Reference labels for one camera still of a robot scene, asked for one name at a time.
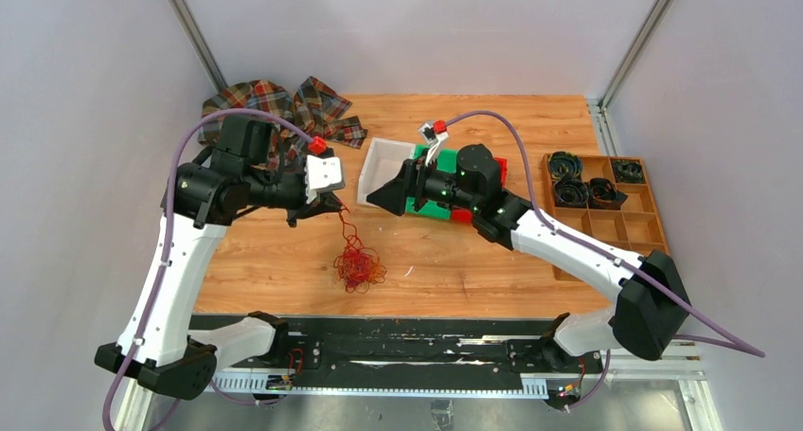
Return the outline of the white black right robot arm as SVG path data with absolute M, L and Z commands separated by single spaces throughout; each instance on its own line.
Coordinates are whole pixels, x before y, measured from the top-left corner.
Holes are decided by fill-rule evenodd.
M 558 222 L 503 186 L 500 165 L 482 144 L 460 149 L 453 172 L 425 159 L 404 160 L 396 176 L 370 192 L 367 201 L 397 216 L 409 200 L 417 207 L 434 202 L 463 208 L 487 241 L 545 260 L 610 300 L 606 309 L 553 320 L 536 347 L 549 368 L 567 370 L 579 356 L 596 350 L 661 358 L 688 316 L 687 292 L 669 255 L 653 250 L 642 256 Z

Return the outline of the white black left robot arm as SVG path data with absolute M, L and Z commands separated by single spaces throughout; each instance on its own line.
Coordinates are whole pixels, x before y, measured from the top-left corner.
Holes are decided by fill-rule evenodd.
M 134 313 L 120 337 L 101 345 L 96 364 L 117 379 L 177 400 L 203 393 L 213 377 L 247 358 L 268 368 L 290 355 L 288 323 L 263 312 L 212 331 L 190 320 L 208 265 L 228 228 L 250 210 L 282 208 L 289 226 L 338 212 L 345 185 L 342 161 L 326 141 L 301 133 L 307 157 L 279 175 L 258 168 L 267 134 L 281 118 L 255 109 L 226 109 L 204 117 L 223 124 L 219 143 L 191 162 L 174 156 L 161 204 L 160 240 Z

